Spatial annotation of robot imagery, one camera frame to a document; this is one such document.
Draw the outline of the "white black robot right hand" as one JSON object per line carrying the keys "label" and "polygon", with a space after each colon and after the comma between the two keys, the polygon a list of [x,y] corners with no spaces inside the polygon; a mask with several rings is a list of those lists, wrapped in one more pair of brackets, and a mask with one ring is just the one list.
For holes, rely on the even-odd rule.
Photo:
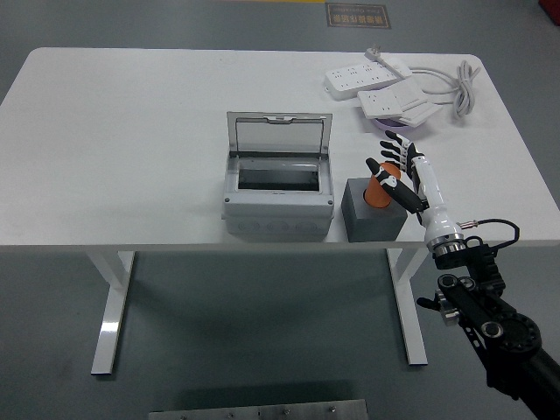
{"label": "white black robot right hand", "polygon": [[385,132],[380,141],[381,154],[405,173],[413,183],[409,189],[397,176],[369,157],[366,164],[382,190],[411,214],[425,229],[424,243],[433,252],[447,243],[464,240],[459,224],[452,220],[430,160],[413,142],[394,131]]}

